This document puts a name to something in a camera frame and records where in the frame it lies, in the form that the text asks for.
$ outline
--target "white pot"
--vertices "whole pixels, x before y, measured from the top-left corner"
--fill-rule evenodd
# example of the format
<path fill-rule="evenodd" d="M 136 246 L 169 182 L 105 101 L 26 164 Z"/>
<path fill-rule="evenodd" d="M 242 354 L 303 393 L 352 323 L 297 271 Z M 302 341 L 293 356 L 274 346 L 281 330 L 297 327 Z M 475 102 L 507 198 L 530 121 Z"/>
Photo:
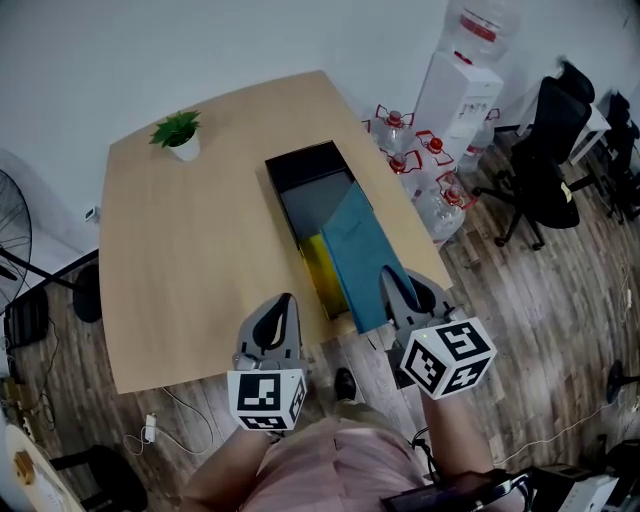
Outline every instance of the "white pot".
<path fill-rule="evenodd" d="M 183 162 L 190 162 L 200 154 L 200 140 L 196 131 L 182 146 L 167 146 Z"/>

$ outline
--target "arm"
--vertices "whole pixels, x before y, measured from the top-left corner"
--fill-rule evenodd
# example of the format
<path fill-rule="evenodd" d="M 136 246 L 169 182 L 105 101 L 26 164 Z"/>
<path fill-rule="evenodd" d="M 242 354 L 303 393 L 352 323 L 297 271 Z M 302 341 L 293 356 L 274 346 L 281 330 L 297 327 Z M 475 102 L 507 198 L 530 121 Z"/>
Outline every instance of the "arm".
<path fill-rule="evenodd" d="M 238 428 L 187 484 L 180 512 L 234 512 L 247 499 L 271 438 Z"/>
<path fill-rule="evenodd" d="M 489 445 L 474 427 L 459 394 L 432 400 L 422 393 L 422 408 L 429 425 L 433 458 L 445 477 L 473 471 L 487 473 L 493 469 Z M 513 491 L 492 505 L 492 512 L 513 512 L 524 509 L 524 499 Z"/>

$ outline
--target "black shoe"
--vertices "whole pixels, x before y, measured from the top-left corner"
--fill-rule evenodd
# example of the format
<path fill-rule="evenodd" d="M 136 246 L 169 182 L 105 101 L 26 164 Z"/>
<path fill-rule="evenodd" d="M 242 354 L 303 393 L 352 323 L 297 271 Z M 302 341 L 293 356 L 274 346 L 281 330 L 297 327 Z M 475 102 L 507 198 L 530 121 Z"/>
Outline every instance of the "black shoe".
<path fill-rule="evenodd" d="M 338 368 L 336 380 L 333 382 L 336 400 L 354 400 L 356 398 L 356 380 L 346 368 Z"/>

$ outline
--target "pink shirt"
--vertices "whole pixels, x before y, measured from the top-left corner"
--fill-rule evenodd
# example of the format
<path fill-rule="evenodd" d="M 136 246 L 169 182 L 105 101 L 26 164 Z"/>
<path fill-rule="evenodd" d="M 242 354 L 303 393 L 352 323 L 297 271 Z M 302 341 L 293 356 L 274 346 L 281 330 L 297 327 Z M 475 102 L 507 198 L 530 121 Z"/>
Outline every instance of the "pink shirt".
<path fill-rule="evenodd" d="M 242 512 L 383 511 L 379 498 L 425 485 L 405 439 L 325 418 L 267 453 Z"/>

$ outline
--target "person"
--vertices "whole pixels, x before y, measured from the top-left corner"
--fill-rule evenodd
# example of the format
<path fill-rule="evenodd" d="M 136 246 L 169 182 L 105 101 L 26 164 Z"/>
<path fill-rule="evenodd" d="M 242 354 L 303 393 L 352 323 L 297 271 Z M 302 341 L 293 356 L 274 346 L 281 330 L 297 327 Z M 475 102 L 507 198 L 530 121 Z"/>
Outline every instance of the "person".
<path fill-rule="evenodd" d="M 380 498 L 426 485 L 408 442 L 384 415 L 356 403 L 356 382 L 338 370 L 336 410 L 276 444 L 266 432 L 238 428 L 195 472 L 181 512 L 342 512 L 384 510 Z M 459 394 L 422 394 L 432 451 L 445 478 L 493 469 L 489 447 Z M 491 505 L 519 512 L 518 491 Z"/>

